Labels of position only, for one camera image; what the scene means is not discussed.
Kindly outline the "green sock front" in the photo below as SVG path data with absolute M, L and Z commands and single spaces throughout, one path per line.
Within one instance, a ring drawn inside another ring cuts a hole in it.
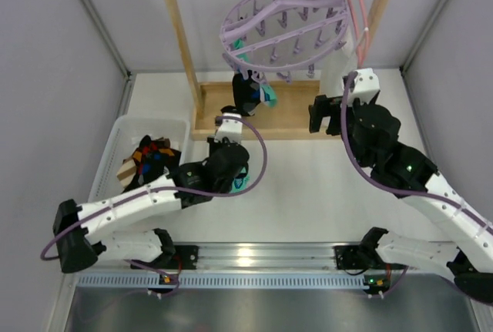
M 246 167 L 242 168 L 240 174 L 232 182 L 230 193 L 238 193 L 247 188 L 250 181 L 250 174 Z

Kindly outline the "black blue grey sock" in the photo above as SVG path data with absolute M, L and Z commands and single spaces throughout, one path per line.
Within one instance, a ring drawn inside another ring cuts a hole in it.
M 177 167 L 168 167 L 161 162 L 143 163 L 142 165 L 137 167 L 137 172 L 133 177 L 132 182 L 126 188 L 124 188 L 123 192 L 126 193 L 133 189 L 137 189 L 141 186 L 149 184 L 154 180 L 160 178 L 161 176 L 168 175 Z

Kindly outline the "purple round clip hanger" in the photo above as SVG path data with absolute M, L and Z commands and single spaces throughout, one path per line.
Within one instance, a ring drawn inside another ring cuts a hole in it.
M 344 47 L 347 0 L 241 0 L 220 27 L 223 59 L 242 76 L 262 82 L 274 74 L 314 76 L 316 64 Z

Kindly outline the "argyle red orange sock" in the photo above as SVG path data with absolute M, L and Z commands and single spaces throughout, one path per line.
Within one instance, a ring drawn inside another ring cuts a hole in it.
M 168 167 L 177 167 L 181 158 L 178 147 L 174 147 L 170 139 L 160 137 L 152 139 L 145 135 L 139 142 L 130 158 L 137 167 L 143 163 L 161 162 Z

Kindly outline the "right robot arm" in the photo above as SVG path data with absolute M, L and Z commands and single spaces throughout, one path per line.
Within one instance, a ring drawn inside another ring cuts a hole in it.
M 348 157 L 372 186 L 394 195 L 426 216 L 448 236 L 431 243 L 371 228 L 358 247 L 368 268 L 396 263 L 434 273 L 471 299 L 492 302 L 492 225 L 451 188 L 421 151 L 399 142 L 401 122 L 376 103 L 317 96 L 309 106 L 309 130 L 341 136 Z

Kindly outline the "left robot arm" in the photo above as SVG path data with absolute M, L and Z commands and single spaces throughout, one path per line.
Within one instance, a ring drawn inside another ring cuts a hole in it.
M 127 193 L 85 204 L 66 200 L 53 224 L 61 271 L 78 273 L 119 260 L 129 260 L 134 267 L 164 268 L 176 255 L 169 233 L 161 228 L 138 233 L 130 227 L 229 193 L 234 179 L 248 170 L 249 159 L 240 144 L 223 142 L 203 161 L 183 164 Z

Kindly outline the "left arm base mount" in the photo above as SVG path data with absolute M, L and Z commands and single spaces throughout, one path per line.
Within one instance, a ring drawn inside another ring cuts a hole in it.
M 192 245 L 175 246 L 175 252 L 169 251 L 162 253 L 151 262 L 136 262 L 152 269 L 161 270 L 195 270 L 196 262 L 199 259 L 199 247 Z

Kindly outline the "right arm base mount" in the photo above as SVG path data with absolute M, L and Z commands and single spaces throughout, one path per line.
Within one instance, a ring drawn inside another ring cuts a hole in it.
M 334 255 L 338 270 L 403 270 L 405 265 L 385 263 L 375 250 L 362 250 L 358 245 L 340 245 L 334 247 Z

